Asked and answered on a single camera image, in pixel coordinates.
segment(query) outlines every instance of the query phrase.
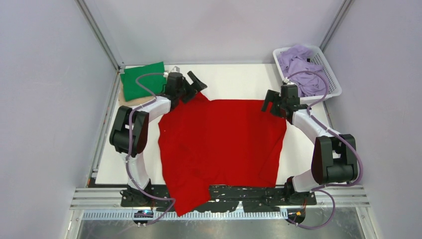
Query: laundry basket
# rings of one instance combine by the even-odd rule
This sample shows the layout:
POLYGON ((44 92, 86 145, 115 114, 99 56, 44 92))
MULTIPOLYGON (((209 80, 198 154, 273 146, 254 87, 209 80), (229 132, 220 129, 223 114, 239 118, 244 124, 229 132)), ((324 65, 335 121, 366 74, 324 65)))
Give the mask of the laundry basket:
MULTIPOLYGON (((341 94, 341 87, 338 83, 337 78, 335 77, 331 67, 329 66, 327 59, 325 58, 324 54, 322 53, 321 49, 317 46, 310 46, 306 45, 307 48, 312 50, 313 55, 310 57, 311 62, 315 63, 317 65, 323 65, 324 66, 324 73, 327 75, 328 78, 328 84, 329 84, 329 91, 328 95, 325 99, 329 99, 334 96, 338 96, 341 94)), ((274 60, 276 61, 277 69, 280 73, 280 76, 282 80, 285 79, 283 72, 281 71, 280 64, 278 62, 277 57, 281 55, 282 52, 287 51, 290 47, 283 47, 279 49, 275 49, 273 51, 274 60)), ((319 99, 321 99, 322 96, 309 96, 309 97, 301 97, 301 104, 311 104, 319 99)))

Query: folded green cloth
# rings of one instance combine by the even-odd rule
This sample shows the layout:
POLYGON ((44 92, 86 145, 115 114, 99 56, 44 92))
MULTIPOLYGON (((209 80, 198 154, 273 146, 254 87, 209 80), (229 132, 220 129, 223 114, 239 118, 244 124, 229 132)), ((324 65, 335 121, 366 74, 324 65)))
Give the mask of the folded green cloth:
MULTIPOLYGON (((123 95, 126 101, 151 95, 135 82, 136 78, 147 73, 164 73, 164 62, 125 69, 124 74, 120 75, 123 84, 123 95)), ((139 79, 139 82, 152 92, 159 94, 166 84, 166 78, 160 75, 146 76, 139 79)))

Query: purple towel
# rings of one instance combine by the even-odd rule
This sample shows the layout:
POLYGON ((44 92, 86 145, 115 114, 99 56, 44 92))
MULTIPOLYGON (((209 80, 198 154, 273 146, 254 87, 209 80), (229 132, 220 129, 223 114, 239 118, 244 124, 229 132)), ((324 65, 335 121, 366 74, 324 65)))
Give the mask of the purple towel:
MULTIPOLYGON (((307 58, 312 56, 312 51, 305 46, 296 45, 289 50, 281 53, 277 60, 280 64, 284 77, 298 71, 313 71, 320 73, 327 82, 327 76, 324 73, 324 66, 307 62, 307 58)), ((299 97, 321 96, 325 93, 325 84, 318 76, 308 73, 300 73, 290 81, 296 83, 299 89, 299 97)))

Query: red fabric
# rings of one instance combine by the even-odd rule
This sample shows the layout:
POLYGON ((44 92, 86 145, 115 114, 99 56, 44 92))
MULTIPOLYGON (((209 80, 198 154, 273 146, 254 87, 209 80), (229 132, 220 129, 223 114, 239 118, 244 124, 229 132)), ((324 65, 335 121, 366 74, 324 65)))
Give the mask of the red fabric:
POLYGON ((207 202, 209 185, 275 186, 286 120, 262 104, 197 94, 161 118, 163 177, 178 216, 207 202))

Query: white wall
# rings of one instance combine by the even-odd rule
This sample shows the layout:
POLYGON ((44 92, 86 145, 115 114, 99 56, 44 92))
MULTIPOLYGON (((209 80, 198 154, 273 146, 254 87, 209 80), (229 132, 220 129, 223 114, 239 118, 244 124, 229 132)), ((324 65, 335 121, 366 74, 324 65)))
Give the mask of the white wall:
POLYGON ((126 65, 274 62, 272 51, 320 45, 340 0, 87 0, 126 65))
POLYGON ((113 79, 74 1, 2 2, 0 238, 59 238, 113 79))
POLYGON ((333 126, 355 136, 385 238, 421 238, 422 1, 357 0, 325 55, 343 88, 333 126))

